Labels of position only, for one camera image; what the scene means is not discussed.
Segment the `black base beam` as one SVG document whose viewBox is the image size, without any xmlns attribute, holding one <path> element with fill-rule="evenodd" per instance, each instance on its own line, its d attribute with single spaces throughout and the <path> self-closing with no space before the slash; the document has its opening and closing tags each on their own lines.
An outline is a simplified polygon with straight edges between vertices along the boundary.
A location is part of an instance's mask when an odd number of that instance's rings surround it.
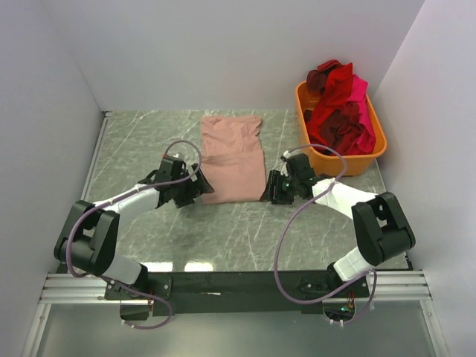
<svg viewBox="0 0 476 357">
<path fill-rule="evenodd" d="M 320 298 L 341 285 L 337 274 L 326 270 L 281 271 L 279 278 L 298 300 Z M 176 314 L 322 312 L 321 303 L 305 306 L 287 300 L 271 271 L 150 272 L 149 292 L 168 301 Z"/>
</svg>

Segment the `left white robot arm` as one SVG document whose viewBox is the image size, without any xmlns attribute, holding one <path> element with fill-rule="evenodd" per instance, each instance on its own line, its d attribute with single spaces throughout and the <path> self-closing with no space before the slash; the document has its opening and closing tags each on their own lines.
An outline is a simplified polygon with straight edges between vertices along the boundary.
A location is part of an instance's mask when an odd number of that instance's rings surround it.
<svg viewBox="0 0 476 357">
<path fill-rule="evenodd" d="M 164 155 L 158 169 L 124 193 L 94 203 L 75 202 L 54 247 L 54 257 L 69 268 L 120 281 L 129 297 L 142 298 L 149 288 L 148 269 L 116 252 L 121 225 L 170 201 L 182 208 L 213 192 L 198 164 L 189 172 L 183 160 Z"/>
</svg>

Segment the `orange plastic basket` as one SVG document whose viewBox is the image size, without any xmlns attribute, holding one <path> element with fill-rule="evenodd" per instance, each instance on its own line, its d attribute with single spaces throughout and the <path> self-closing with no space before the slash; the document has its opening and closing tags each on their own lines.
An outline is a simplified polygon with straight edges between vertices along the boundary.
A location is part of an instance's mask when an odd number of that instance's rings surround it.
<svg viewBox="0 0 476 357">
<path fill-rule="evenodd" d="M 308 92 L 306 82 L 299 83 L 295 88 L 295 126 L 300 145 L 310 144 L 303 113 L 306 109 L 313 109 L 319 100 L 318 94 Z M 369 96 L 367 96 L 367 110 L 376 136 L 374 150 L 368 155 L 345 155 L 347 169 L 343 176 L 361 175 L 387 149 L 387 139 Z M 310 166 L 316 174 L 337 176 L 343 169 L 341 160 L 335 155 L 321 154 L 313 147 L 305 147 L 303 152 L 308 156 Z"/>
</svg>

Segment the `magenta t shirt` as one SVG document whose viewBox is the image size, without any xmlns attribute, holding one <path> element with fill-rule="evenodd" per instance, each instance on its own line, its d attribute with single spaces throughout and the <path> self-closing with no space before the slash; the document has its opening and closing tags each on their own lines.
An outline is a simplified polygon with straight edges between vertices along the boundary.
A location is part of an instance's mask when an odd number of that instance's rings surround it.
<svg viewBox="0 0 476 357">
<path fill-rule="evenodd" d="M 347 103 L 354 103 L 358 107 L 358 123 L 362 127 L 362 133 L 354 140 L 349 148 L 348 155 L 367 155 L 373 152 L 376 136 L 367 107 L 368 82 L 358 75 L 353 75 L 353 86 Z"/>
</svg>

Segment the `bright red t shirt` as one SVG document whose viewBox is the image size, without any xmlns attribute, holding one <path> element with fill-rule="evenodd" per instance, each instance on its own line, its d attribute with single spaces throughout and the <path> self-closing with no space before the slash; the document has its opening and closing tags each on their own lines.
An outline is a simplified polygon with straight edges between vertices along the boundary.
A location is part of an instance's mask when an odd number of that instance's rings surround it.
<svg viewBox="0 0 476 357">
<path fill-rule="evenodd" d="M 319 101 L 306 122 L 307 132 L 311 141 L 321 141 L 320 131 L 324 121 L 347 102 L 353 86 L 353 64 L 351 62 L 331 71 L 327 78 L 325 90 L 318 94 Z"/>
</svg>

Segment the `aluminium frame rail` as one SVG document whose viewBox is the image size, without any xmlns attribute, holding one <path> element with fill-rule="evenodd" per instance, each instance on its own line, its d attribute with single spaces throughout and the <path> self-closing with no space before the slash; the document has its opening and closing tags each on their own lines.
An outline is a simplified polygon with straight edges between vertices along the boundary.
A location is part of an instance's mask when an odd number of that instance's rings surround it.
<svg viewBox="0 0 476 357">
<path fill-rule="evenodd" d="M 100 133 L 94 147 L 93 156 L 89 165 L 89 171 L 86 176 L 86 182 L 80 198 L 85 199 L 89 196 L 94 171 L 97 166 L 97 157 L 103 145 L 103 139 L 109 123 L 112 112 L 104 112 L 103 123 Z M 70 274 L 48 274 L 42 288 L 39 303 L 41 304 L 90 304 L 104 302 L 104 295 L 107 284 L 104 280 L 87 276 L 76 278 Z"/>
</svg>

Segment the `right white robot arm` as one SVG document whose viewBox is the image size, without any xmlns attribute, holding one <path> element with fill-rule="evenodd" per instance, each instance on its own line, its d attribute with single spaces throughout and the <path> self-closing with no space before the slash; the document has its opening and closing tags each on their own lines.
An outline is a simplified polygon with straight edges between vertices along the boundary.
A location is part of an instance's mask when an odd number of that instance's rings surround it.
<svg viewBox="0 0 476 357">
<path fill-rule="evenodd" d="M 327 290 L 336 297 L 353 287 L 352 279 L 412 249 L 414 233 L 397 197 L 370 193 L 325 174 L 316 175 L 307 155 L 283 158 L 281 170 L 271 170 L 260 198 L 273 205 L 290 205 L 295 197 L 311 200 L 353 221 L 356 247 L 330 265 Z"/>
</svg>

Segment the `dark maroon t shirt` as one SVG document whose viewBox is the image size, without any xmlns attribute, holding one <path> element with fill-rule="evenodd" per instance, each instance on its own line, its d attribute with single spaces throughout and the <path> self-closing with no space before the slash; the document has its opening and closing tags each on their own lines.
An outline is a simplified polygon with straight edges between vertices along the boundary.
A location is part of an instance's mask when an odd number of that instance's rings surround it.
<svg viewBox="0 0 476 357">
<path fill-rule="evenodd" d="M 318 65 L 316 69 L 311 70 L 306 77 L 308 92 L 322 94 L 329 74 L 339 67 L 341 67 L 341 63 L 336 59 L 331 59 Z"/>
</svg>

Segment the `pink t shirt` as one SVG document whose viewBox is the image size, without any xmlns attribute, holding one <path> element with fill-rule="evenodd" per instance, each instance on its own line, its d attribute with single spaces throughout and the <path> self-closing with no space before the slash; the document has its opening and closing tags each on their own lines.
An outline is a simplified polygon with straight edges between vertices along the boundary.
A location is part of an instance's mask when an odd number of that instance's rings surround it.
<svg viewBox="0 0 476 357">
<path fill-rule="evenodd" d="M 205 205 L 260 199 L 266 186 L 261 124 L 254 115 L 201 118 L 202 172 L 214 188 L 203 196 Z"/>
</svg>

